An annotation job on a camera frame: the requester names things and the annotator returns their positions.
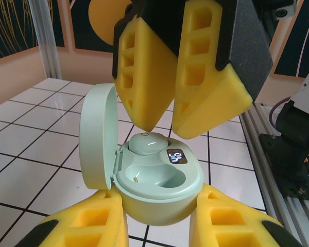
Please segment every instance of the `metal extrusion frame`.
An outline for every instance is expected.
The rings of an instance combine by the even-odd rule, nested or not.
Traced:
[[[257,103],[241,116],[266,209],[268,214],[279,220],[304,247],[309,247],[309,201],[282,196],[259,141],[260,134],[275,134],[267,119],[264,106]]]

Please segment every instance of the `digital display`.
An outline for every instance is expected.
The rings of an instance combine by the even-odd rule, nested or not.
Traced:
[[[181,149],[167,149],[169,161],[173,164],[186,164],[186,157]]]

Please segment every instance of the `beige wall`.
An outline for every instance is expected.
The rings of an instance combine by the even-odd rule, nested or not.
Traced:
[[[0,104],[45,78],[37,47],[0,59]]]
[[[300,9],[303,1],[298,2],[298,10]],[[279,23],[277,31],[274,35],[272,44],[270,46],[270,52],[273,61],[276,61],[278,54],[280,53],[281,47],[284,44],[284,39],[288,33],[288,28],[293,18],[288,18]],[[259,96],[256,99],[258,103],[276,104],[278,101],[291,96],[301,86],[303,80],[287,79],[287,77],[279,77],[269,75],[266,80]]]
[[[59,1],[65,49],[58,49],[62,79],[89,84],[112,81],[112,55],[95,51],[75,51],[71,14],[66,0]]]

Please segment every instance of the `open lid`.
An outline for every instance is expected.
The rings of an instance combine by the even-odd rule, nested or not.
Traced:
[[[98,84],[83,102],[79,154],[83,180],[89,189],[111,189],[118,145],[118,109],[114,83]]]

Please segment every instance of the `white tile floor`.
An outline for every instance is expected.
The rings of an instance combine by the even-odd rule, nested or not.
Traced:
[[[47,79],[0,105],[0,247],[13,247],[45,216],[95,192],[84,185],[78,153],[80,112],[91,87]],[[142,130],[117,100],[121,145]],[[170,130],[172,110],[173,103],[153,131],[180,139]],[[238,117],[185,143],[206,183],[265,210]],[[127,219],[131,247],[188,246],[189,218],[165,227]]]

